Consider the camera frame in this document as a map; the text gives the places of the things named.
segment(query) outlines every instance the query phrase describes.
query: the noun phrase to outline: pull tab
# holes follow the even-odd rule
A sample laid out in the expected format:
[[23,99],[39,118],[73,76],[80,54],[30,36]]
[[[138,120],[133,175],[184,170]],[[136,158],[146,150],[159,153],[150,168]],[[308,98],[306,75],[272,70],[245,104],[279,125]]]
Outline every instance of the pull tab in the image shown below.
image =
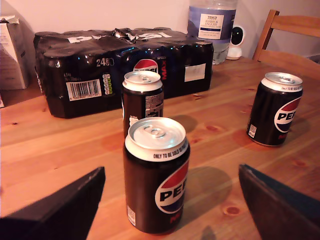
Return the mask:
[[150,83],[151,82],[151,79],[147,76],[141,76],[141,79],[142,79],[142,82],[144,83]]
[[289,77],[285,77],[285,76],[280,76],[280,81],[283,83],[290,83],[290,84],[294,84],[295,80],[289,78]]
[[153,125],[148,125],[144,127],[143,130],[146,131],[148,134],[151,134],[152,137],[154,138],[161,138],[164,135],[166,135],[166,132],[163,131],[160,127],[153,126]]

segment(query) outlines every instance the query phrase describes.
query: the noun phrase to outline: white camera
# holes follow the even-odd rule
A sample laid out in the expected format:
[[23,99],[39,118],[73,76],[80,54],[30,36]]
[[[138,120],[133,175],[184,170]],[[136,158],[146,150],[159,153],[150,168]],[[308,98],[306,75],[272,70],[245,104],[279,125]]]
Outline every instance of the white camera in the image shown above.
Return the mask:
[[242,50],[239,46],[244,42],[245,35],[246,32],[242,26],[233,26],[229,51],[226,59],[238,60],[242,56]]

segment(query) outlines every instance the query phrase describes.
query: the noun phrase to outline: water bottle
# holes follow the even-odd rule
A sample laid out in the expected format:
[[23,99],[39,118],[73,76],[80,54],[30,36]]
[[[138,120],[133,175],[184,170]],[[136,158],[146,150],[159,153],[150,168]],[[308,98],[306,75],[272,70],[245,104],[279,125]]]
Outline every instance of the water bottle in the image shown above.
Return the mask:
[[213,62],[226,60],[238,0],[190,0],[188,36],[212,42]]

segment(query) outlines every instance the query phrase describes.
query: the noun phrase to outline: pepsi max can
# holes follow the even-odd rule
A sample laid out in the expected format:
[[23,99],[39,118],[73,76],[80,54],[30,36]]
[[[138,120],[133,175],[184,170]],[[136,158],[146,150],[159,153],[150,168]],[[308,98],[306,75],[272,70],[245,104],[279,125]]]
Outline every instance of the pepsi max can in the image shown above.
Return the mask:
[[138,230],[163,234],[177,226],[189,156],[186,131],[175,120],[148,117],[129,128],[123,147],[126,211]]
[[301,78],[269,72],[260,82],[246,133],[266,146],[284,143],[303,93]]
[[128,72],[122,83],[124,137],[140,119],[164,115],[164,91],[160,75],[150,70]]

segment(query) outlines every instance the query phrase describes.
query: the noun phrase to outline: table surface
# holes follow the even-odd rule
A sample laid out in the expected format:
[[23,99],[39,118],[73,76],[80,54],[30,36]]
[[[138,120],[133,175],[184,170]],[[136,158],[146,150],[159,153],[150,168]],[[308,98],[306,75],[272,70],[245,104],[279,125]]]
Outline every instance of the table surface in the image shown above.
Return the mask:
[[227,60],[213,66],[209,91],[164,101],[164,116],[185,127],[191,146],[184,212],[172,234],[148,235],[127,219],[122,110],[60,119],[50,115],[43,96],[1,109],[1,215],[104,166],[88,240],[260,239],[240,188],[239,164],[320,200],[320,81],[303,78],[283,146],[264,147],[246,135],[257,86],[277,70],[247,58]]

